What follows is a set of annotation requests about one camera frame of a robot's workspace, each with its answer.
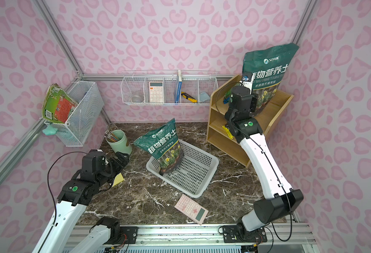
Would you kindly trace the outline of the dark green soil bag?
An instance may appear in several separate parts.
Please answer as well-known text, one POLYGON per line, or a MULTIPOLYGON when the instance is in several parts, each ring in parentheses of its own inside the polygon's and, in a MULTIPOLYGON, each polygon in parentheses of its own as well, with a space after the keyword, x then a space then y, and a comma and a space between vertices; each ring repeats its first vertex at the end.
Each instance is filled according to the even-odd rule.
POLYGON ((243 72, 256 72, 251 93, 258 95, 255 113, 261 112, 275 96, 290 62, 299 50, 294 43, 277 45, 244 55, 243 72))
POLYGON ((149 131, 137 138, 134 145, 148 152, 159 164, 159 174, 177 170, 180 166, 184 152, 181 148, 175 118, 158 129, 149 131))

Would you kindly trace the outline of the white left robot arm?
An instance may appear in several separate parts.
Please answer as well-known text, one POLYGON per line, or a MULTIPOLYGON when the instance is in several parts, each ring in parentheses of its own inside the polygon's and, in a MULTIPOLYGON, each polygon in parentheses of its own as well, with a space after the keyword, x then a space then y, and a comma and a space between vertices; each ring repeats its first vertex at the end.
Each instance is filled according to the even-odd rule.
MULTIPOLYGON (((35 253, 61 253, 78 220, 93 197, 102 192, 101 186, 113 186, 116 176, 128 165, 130 156, 116 152, 108 157, 102 150, 92 149, 82 158, 82 167, 53 197, 54 213, 34 248, 35 253)), ((74 253, 93 253, 104 244, 129 246, 130 235, 120 222, 111 217, 101 218, 77 246, 74 253)))

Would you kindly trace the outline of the yellow fertilizer packet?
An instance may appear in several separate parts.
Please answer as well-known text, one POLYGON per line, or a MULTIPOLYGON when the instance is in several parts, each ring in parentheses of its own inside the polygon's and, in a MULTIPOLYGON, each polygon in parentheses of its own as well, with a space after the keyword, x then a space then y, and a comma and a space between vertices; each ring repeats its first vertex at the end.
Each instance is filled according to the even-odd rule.
POLYGON ((223 125, 222 128, 225 131, 225 133, 227 134, 228 138, 231 139, 231 140, 233 140, 234 139, 234 136, 230 132, 228 126, 227 125, 223 125))

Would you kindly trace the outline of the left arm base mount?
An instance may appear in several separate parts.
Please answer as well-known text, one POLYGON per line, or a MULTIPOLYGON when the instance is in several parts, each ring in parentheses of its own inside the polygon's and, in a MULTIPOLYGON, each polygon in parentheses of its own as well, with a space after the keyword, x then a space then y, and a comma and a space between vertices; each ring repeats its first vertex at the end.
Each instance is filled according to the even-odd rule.
POLYGON ((101 218, 93 230, 106 228, 106 239, 104 244, 122 245, 135 244, 138 236, 139 227, 137 226, 122 226, 120 221, 111 217, 101 218))

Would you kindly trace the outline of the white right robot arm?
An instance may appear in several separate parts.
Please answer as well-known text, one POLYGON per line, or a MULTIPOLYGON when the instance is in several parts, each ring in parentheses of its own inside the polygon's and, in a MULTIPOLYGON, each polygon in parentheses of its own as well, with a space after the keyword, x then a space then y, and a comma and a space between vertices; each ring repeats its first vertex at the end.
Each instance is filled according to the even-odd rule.
POLYGON ((279 218, 293 214, 304 197, 293 189, 273 158, 258 121, 251 115, 255 97, 244 86, 231 89, 225 114, 227 128, 248 155, 262 186, 264 198, 254 203, 253 211, 239 222, 244 233, 255 231, 279 218))

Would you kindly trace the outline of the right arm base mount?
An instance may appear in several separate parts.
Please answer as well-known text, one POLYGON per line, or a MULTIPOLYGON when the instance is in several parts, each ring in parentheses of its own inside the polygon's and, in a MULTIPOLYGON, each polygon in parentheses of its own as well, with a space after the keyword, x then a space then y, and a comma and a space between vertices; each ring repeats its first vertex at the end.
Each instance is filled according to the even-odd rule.
POLYGON ((225 243, 246 242, 253 244, 261 244, 267 242, 267 235, 263 228, 254 231, 247 231, 241 223, 236 225, 220 226, 218 233, 223 236, 225 243))

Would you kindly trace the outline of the bright green flower fertilizer bag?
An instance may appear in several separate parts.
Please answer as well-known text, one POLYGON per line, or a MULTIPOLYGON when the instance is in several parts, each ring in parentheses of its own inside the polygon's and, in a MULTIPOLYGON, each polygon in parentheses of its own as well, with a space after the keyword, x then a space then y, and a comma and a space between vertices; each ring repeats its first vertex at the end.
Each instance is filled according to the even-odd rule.
POLYGON ((227 104, 230 101, 231 97, 231 90, 225 93, 224 98, 223 98, 223 104, 227 104))

